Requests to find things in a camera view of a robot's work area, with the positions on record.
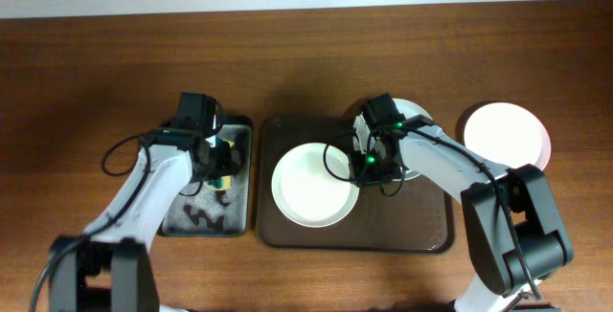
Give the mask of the green and yellow sponge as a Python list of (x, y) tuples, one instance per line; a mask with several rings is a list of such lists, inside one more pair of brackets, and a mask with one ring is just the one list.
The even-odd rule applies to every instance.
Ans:
[(231, 186), (231, 175), (236, 168), (232, 154), (234, 144), (232, 141), (216, 138), (216, 146), (210, 150), (214, 167), (203, 182), (207, 189), (227, 190)]

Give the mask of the pale green stained plate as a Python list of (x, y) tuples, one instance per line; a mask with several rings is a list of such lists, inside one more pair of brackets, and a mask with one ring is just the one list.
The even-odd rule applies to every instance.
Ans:
[[(403, 115), (405, 119), (410, 119), (418, 115), (423, 115), (431, 119), (431, 115), (427, 111), (412, 101), (397, 98), (392, 98), (392, 101), (394, 102), (397, 111)], [(365, 154), (365, 146), (371, 128), (366, 124), (363, 112), (360, 112), (355, 117), (352, 127), (357, 136), (357, 138), (352, 141), (353, 149), (359, 151), (361, 154)]]

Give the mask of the white plate with red stain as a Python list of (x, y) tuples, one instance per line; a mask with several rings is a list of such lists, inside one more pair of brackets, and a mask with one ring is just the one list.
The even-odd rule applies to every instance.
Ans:
[(359, 187), (346, 182), (349, 157), (322, 143), (298, 145), (275, 165), (273, 200), (290, 221), (307, 228), (326, 228), (350, 214)]

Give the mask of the white front plate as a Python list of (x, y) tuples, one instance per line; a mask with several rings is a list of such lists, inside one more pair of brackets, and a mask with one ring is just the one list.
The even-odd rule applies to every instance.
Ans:
[(542, 121), (509, 102), (487, 103), (471, 112), (463, 141), (476, 154), (513, 168), (531, 164), (544, 170), (552, 155), (551, 138)]

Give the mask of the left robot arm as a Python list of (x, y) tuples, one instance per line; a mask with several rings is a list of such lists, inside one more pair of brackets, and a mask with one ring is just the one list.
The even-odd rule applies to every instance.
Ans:
[(40, 278), (53, 311), (164, 311), (148, 256), (155, 236), (234, 237), (247, 226), (252, 131), (204, 139), (160, 128), (137, 138), (135, 167), (79, 236), (59, 236)]

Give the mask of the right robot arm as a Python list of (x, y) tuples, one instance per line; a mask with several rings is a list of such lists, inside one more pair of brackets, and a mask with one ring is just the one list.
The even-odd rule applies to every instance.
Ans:
[(453, 311), (510, 311), (570, 264), (574, 248), (544, 172), (493, 163), (424, 115), (355, 118), (351, 182), (379, 185), (415, 171), (462, 205), (475, 277)]

